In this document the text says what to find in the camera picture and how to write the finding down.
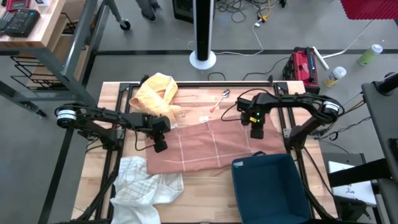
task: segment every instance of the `pink cloth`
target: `pink cloth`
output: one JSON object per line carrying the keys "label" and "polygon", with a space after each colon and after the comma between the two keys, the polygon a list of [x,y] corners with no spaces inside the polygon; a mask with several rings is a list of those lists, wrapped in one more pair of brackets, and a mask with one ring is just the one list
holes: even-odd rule
{"label": "pink cloth", "polygon": [[[225,118],[236,119],[237,116]],[[264,139],[250,138],[250,125],[240,121],[220,119],[177,128],[165,135],[168,148],[156,153],[153,147],[146,149],[149,174],[191,172],[230,166],[234,159],[247,157],[254,152],[266,154],[286,153],[282,135],[266,115]],[[146,145],[153,144],[150,139]]]}

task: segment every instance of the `gray floor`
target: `gray floor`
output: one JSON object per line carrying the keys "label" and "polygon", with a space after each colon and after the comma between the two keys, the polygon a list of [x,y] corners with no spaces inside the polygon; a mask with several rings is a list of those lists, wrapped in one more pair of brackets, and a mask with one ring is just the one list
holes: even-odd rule
{"label": "gray floor", "polygon": [[[109,17],[101,50],[176,50],[186,49],[193,40],[193,26],[176,21],[172,4],[160,1],[164,8],[157,23],[149,24],[141,17],[136,3],[118,1],[124,18],[132,22],[132,31],[122,32],[113,16]],[[213,27],[213,49],[258,49],[251,31],[256,21],[253,8],[246,9],[246,21],[235,24],[229,13],[217,13]],[[289,6],[272,9],[269,22],[256,29],[265,49],[293,49],[296,46],[316,46],[318,49],[345,48],[367,24],[367,21],[350,21],[344,15],[339,1],[298,0],[289,1]],[[393,21],[374,21],[365,34],[353,45],[353,49],[366,49],[371,44],[381,44],[386,49],[398,48],[398,27]],[[258,55],[242,57],[219,55],[216,65],[209,71],[199,72],[192,68],[186,55],[174,56],[99,56],[91,73],[88,91],[98,99],[101,84],[106,81],[138,81],[143,75],[162,72],[176,80],[206,80],[210,72],[223,72],[227,80],[241,80],[247,72],[265,72],[282,57],[288,55]],[[322,94],[334,97],[341,103],[360,92],[364,82],[381,79],[386,73],[396,71],[398,55],[380,55],[374,63],[362,67],[356,63],[359,55],[342,55],[327,60],[331,68],[343,66],[348,74],[333,88],[323,85]],[[318,63],[318,76],[323,80],[328,71]],[[16,74],[7,57],[0,58],[2,77],[6,83],[22,89],[9,74]],[[284,62],[279,63],[272,75],[281,78]],[[267,77],[252,76],[248,80],[265,80]],[[354,105],[360,97],[347,103]],[[62,103],[38,103],[49,115],[37,119],[34,115],[0,98],[0,121],[3,134],[0,136],[0,222],[35,223],[39,217],[50,178],[55,166],[64,130],[57,127],[52,110]],[[356,123],[369,116],[364,106],[342,117],[335,129]],[[349,152],[363,152],[372,161],[383,157],[371,121],[340,134],[335,143]],[[86,141],[75,136],[73,146],[59,188],[50,222],[68,220],[72,212],[75,194],[84,160]],[[323,152],[339,152],[327,143],[321,143]]]}

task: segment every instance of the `wooden tabletop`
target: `wooden tabletop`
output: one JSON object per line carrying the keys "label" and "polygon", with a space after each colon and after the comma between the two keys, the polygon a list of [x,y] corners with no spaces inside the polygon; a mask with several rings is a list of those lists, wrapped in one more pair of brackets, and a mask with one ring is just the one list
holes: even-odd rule
{"label": "wooden tabletop", "polygon": [[[55,28],[65,0],[51,0],[50,6],[39,7],[35,1],[30,1],[30,9],[40,13],[40,19],[27,38],[14,38],[7,35],[0,36],[0,47],[46,47]],[[0,6],[0,15],[6,10]]]}
{"label": "wooden tabletop", "polygon": [[[98,103],[99,107],[105,107],[111,110],[115,109],[119,84],[119,82],[103,83]],[[305,92],[302,82],[288,82],[288,85],[290,94]],[[185,110],[185,117],[177,120],[178,126],[184,127],[198,124],[198,118],[200,116],[209,116],[210,119],[219,119],[225,109],[231,106],[242,92],[251,88],[252,87],[229,88],[231,90],[230,96],[223,100],[214,113],[210,113],[209,110],[220,99],[221,93],[226,87],[179,88],[173,99],[173,104],[180,105]],[[269,88],[269,91],[271,93],[274,92],[272,88]],[[251,98],[256,93],[258,92],[249,92],[245,97]],[[124,105],[125,102],[126,97],[124,97],[122,105]],[[304,123],[310,117],[310,114],[304,109],[294,108],[293,111],[298,125]],[[238,114],[236,110],[231,110],[228,113],[230,113],[230,115]],[[275,127],[280,131],[281,128],[277,110],[271,111],[271,119]],[[106,123],[101,123],[101,125],[107,128],[111,127],[110,124]],[[145,151],[135,151],[134,140],[134,132],[127,130],[123,156],[145,157]],[[139,134],[138,140],[138,148],[143,147],[144,135]],[[318,141],[307,139],[305,145],[322,172],[323,178],[328,182]],[[86,155],[72,218],[81,215],[82,210],[90,204],[99,191],[105,155],[106,151],[100,148],[94,149]],[[336,208],[333,198],[323,186],[318,173],[304,151],[303,158],[310,190],[325,209],[336,217]],[[184,173],[183,182],[184,191],[173,203],[155,206],[159,211],[162,222],[241,221],[234,196],[230,167]]]}

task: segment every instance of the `yellow towel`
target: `yellow towel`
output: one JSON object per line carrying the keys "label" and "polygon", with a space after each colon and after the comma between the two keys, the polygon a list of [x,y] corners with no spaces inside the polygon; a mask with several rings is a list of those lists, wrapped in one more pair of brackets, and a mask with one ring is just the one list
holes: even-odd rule
{"label": "yellow towel", "polygon": [[181,107],[170,105],[177,90],[178,86],[173,77],[156,73],[142,84],[129,102],[141,112],[168,117],[171,127],[175,128],[175,118],[184,115]]}

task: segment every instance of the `blue plastic basket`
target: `blue plastic basket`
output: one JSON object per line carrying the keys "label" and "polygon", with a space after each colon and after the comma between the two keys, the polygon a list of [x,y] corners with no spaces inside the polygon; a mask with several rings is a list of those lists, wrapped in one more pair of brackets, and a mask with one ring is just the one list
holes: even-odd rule
{"label": "blue plastic basket", "polygon": [[232,163],[242,223],[295,224],[308,221],[308,200],[292,156],[255,155],[235,159]]}

